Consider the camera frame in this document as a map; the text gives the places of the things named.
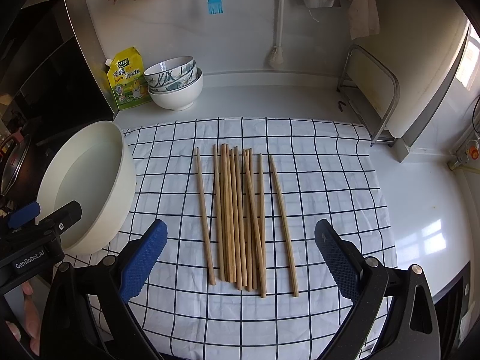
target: human hand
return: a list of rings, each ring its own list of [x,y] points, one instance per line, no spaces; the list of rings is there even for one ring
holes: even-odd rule
[[[33,288],[28,281],[22,284],[23,298],[25,299],[25,330],[30,336],[30,349],[37,356],[40,355],[40,316],[32,300]],[[7,322],[8,327],[20,341],[20,330],[11,322]]]

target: white tablecloth with black grid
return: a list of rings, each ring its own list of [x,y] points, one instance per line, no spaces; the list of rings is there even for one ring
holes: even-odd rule
[[[364,127],[330,121],[230,118],[176,122],[125,132],[137,172],[135,197],[120,232],[104,249],[67,256],[75,267],[118,254],[155,218],[168,242],[140,295],[129,302],[161,352],[185,359],[316,359],[351,308],[314,241],[315,224],[327,219],[363,255],[395,267],[397,256],[385,200],[368,156]],[[216,276],[213,145],[253,148],[264,154],[267,297],[217,280],[208,285],[193,150],[202,156],[205,201]],[[300,296],[290,289],[287,254],[267,154],[274,156],[292,238]],[[254,160],[257,170],[258,160]],[[108,331],[98,300],[91,298]],[[378,337],[384,299],[363,355]]]

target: seasoning pouch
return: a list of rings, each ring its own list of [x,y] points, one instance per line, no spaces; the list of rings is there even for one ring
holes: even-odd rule
[[[135,47],[115,55],[107,76],[119,110],[152,101],[143,76],[142,57]]]

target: pile of chopsticks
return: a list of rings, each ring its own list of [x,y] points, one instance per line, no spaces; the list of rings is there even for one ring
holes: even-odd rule
[[[252,149],[238,147],[229,149],[222,144],[220,154],[213,146],[214,153],[214,189],[215,209],[217,212],[218,264],[220,280],[236,283],[237,289],[246,287],[247,291],[260,288],[260,295],[266,297],[266,248],[265,248],[265,198],[263,192],[263,159],[258,154],[258,201],[255,199],[254,155]],[[196,150],[198,184],[201,199],[202,228],[205,240],[209,282],[215,285],[210,238],[203,190],[202,164],[199,149]],[[286,241],[286,252],[289,258],[290,281],[293,295],[297,297],[298,285],[295,261],[290,241],[290,233],[283,202],[280,182],[273,157],[270,156],[270,167],[277,189],[278,203],[282,216],[282,224]]]

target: white bowl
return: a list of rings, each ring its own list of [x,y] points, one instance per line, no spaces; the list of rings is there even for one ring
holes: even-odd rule
[[[151,86],[148,86],[148,87],[150,88],[151,92],[169,92],[169,91],[174,91],[174,90],[180,89],[180,88],[194,82],[197,78],[198,78],[197,64],[194,61],[193,69],[191,71],[185,73],[183,76],[181,76],[176,81],[171,81],[166,85],[160,85],[160,86],[157,86],[156,88],[153,88]]]
[[[143,72],[148,86],[158,88],[168,85],[190,72],[195,64],[191,56],[180,56],[150,66]]]
[[[93,123],[57,152],[42,179],[37,223],[76,200],[82,217],[61,236],[69,254],[92,254],[107,245],[125,221],[135,193],[135,166],[120,129]]]
[[[200,68],[197,68],[198,78],[189,85],[168,92],[152,92],[148,88],[148,93],[155,104],[172,111],[181,111],[190,107],[196,98],[200,95],[203,88],[203,74]]]

